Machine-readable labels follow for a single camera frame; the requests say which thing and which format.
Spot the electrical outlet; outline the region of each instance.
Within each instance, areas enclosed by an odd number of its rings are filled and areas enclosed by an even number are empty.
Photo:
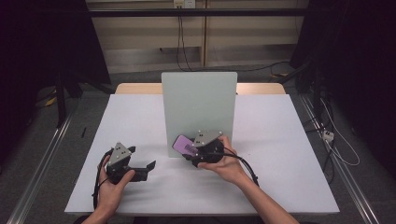
[[[174,0],[174,8],[184,8],[184,0]]]
[[[195,8],[195,0],[184,0],[184,8]]]
[[[334,133],[325,130],[322,134],[322,139],[327,140],[330,143],[334,139]]]

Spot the purple object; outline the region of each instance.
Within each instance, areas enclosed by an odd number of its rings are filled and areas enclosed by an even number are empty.
[[[173,144],[173,149],[178,151],[181,155],[195,156],[198,149],[192,146],[192,141],[184,135],[179,135]]]

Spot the dark background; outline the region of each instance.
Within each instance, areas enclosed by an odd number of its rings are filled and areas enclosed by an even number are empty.
[[[59,74],[110,82],[91,18],[43,12],[49,9],[87,11],[84,0],[0,2],[0,161],[29,125],[37,92]]]
[[[330,90],[373,155],[396,177],[396,16],[392,1],[310,1],[332,15],[305,17],[290,65],[311,62],[296,78],[307,91],[319,80]]]

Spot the white tabletop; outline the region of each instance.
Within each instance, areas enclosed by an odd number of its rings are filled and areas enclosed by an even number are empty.
[[[93,211],[96,166],[117,142],[136,146],[130,166],[157,161],[148,181],[126,186],[119,214],[130,216],[228,216],[256,211],[234,185],[189,161],[169,158],[161,95],[111,95],[105,114],[65,208]],[[261,188],[293,214],[339,212],[318,160],[288,95],[238,95],[233,147],[259,177]]]

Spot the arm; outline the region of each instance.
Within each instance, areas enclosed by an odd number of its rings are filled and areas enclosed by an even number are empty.
[[[90,224],[101,224],[107,223],[107,221],[114,216],[117,208],[120,205],[121,197],[125,186],[129,183],[129,181],[134,177],[134,171],[129,171],[124,175],[120,183],[114,185],[107,180],[108,176],[105,171],[105,165],[110,159],[110,156],[107,156],[101,164],[101,171],[99,176],[99,183],[102,183],[102,186],[99,188],[99,200],[98,206],[93,211],[93,213],[85,219],[83,223]]]
[[[219,140],[226,148],[236,154],[227,136],[223,135]],[[242,169],[238,159],[223,157],[217,163],[200,162],[198,167],[211,170],[220,175],[224,180],[240,188],[265,223],[298,223],[284,208],[254,184]]]

